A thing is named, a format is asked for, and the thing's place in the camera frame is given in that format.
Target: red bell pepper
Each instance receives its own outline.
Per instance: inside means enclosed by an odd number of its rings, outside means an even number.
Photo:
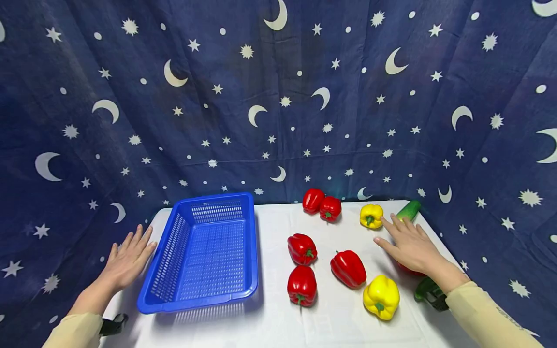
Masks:
[[[325,194],[318,189],[309,189],[304,195],[302,207],[304,212],[308,214],[315,214],[319,211],[319,205],[325,199]]]
[[[342,210],[340,199],[331,196],[325,197],[323,202],[321,202],[321,206],[319,206],[321,218],[328,222],[335,222]]]
[[[352,250],[336,252],[331,259],[331,271],[344,285],[351,289],[359,288],[368,275],[360,257]]]
[[[317,259],[315,243],[305,234],[295,233],[288,237],[288,251],[292,260],[303,266],[307,266]]]
[[[288,278],[290,301],[303,307],[311,307],[317,296],[315,273],[308,266],[296,266]]]

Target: white dot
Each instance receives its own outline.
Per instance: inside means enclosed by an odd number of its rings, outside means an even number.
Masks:
[[[548,89],[546,85],[539,85],[538,87],[536,87],[536,93],[543,93],[546,89]]]

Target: cucumber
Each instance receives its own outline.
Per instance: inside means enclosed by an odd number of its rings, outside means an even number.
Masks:
[[[404,206],[404,208],[402,208],[400,212],[398,212],[397,218],[402,221],[402,218],[406,216],[410,221],[414,221],[414,218],[418,214],[421,206],[421,203],[417,200],[411,200]]]

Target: white crescent moon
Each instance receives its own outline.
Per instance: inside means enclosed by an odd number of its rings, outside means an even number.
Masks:
[[[265,21],[265,24],[267,24],[267,27],[278,31],[281,30],[282,28],[284,28],[284,26],[286,25],[286,20],[288,19],[288,11],[286,10],[286,5],[284,4],[284,1],[282,0],[278,0],[278,17],[277,19],[275,19],[272,22],[269,22],[266,19],[263,19]]]
[[[404,69],[406,69],[406,67],[408,66],[408,64],[406,64],[405,66],[397,66],[394,63],[394,56],[397,55],[398,50],[400,50],[400,47],[398,47],[396,50],[394,50],[390,56],[387,58],[387,61],[385,62],[385,71],[389,74],[389,75],[396,75],[399,72],[403,71]]]
[[[451,121],[453,123],[453,128],[455,130],[456,130],[456,122],[458,122],[458,119],[460,118],[460,116],[468,116],[470,118],[470,120],[474,121],[474,118],[472,118],[472,112],[470,111],[470,109],[465,107],[464,105],[459,106],[453,111],[453,116],[451,118]]]
[[[439,190],[439,188],[437,188],[437,193],[439,194],[439,198],[441,199],[441,201],[443,203],[449,203],[451,201],[452,190],[451,190],[450,185],[449,185],[449,191],[447,191],[447,194],[442,194],[441,191]]]
[[[126,217],[126,209],[120,203],[113,203],[111,204],[118,208],[118,219],[114,223],[119,223],[120,221],[124,220]]]
[[[55,152],[45,152],[37,156],[37,158],[35,159],[35,169],[37,169],[37,173],[44,179],[47,179],[51,182],[62,181],[62,179],[59,179],[52,175],[50,169],[48,168],[48,162],[51,160],[51,158],[56,156],[60,156],[60,154],[57,154]]]
[[[167,79],[167,82],[174,87],[182,87],[188,82],[188,78],[186,77],[184,80],[178,79],[176,76],[172,74],[170,70],[170,59],[164,64],[164,78]]]
[[[369,195],[369,196],[364,195],[364,190],[365,190],[366,187],[367,186],[364,186],[358,191],[358,199],[359,200],[366,200],[366,199],[370,198],[371,196],[373,196],[373,195]]]
[[[329,89],[326,87],[321,87],[316,90],[311,96],[320,95],[323,97],[323,106],[319,109],[319,111],[323,110],[327,104],[329,103],[329,99],[331,99],[331,93],[329,93]]]
[[[276,178],[271,178],[271,180],[279,183],[279,182],[283,182],[284,179],[286,179],[286,171],[281,166],[278,166],[278,168],[280,169],[280,175],[277,176]]]
[[[551,17],[557,13],[557,0],[552,0],[544,4],[532,0],[532,8],[540,17]]]
[[[267,112],[267,109],[265,109],[261,105],[253,105],[247,112],[247,118],[248,120],[250,120],[251,125],[254,127],[257,127],[257,124],[255,123],[255,115],[257,115],[259,111]]]
[[[553,151],[553,153],[551,155],[549,155],[549,157],[546,157],[542,160],[539,160],[538,163],[554,163],[557,162],[557,128],[547,128],[547,129],[542,129],[539,132],[536,132],[537,134],[546,134],[548,136],[551,136],[553,138],[553,140],[555,140],[555,150]]]
[[[118,118],[120,117],[120,110],[118,110],[118,107],[116,106],[116,104],[114,104],[113,101],[108,99],[99,100],[93,105],[93,110],[91,110],[91,113],[100,108],[110,111],[110,113],[112,114],[112,124],[115,124],[116,121],[118,121]]]

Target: bell pepper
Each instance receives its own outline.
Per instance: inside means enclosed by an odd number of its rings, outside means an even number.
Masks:
[[[331,271],[338,280],[351,289],[359,288],[368,278],[364,264],[352,250],[336,252],[335,257],[331,259]]]
[[[302,307],[311,307],[317,296],[317,282],[315,273],[308,266],[296,266],[287,285],[290,301]]]
[[[318,189],[309,189],[304,195],[304,200],[302,201],[302,207],[304,212],[308,214],[315,214],[319,211],[319,205],[325,199],[325,194]]]
[[[321,218],[328,222],[335,222],[341,211],[340,199],[331,196],[325,197],[319,206]]]
[[[364,306],[382,320],[391,320],[400,302],[397,285],[384,275],[378,275],[364,290]]]
[[[307,266],[317,259],[315,243],[310,237],[301,233],[288,237],[288,252],[294,262],[303,266]]]
[[[380,217],[383,216],[383,208],[377,204],[364,205],[360,210],[360,224],[367,228],[379,228],[383,225]]]

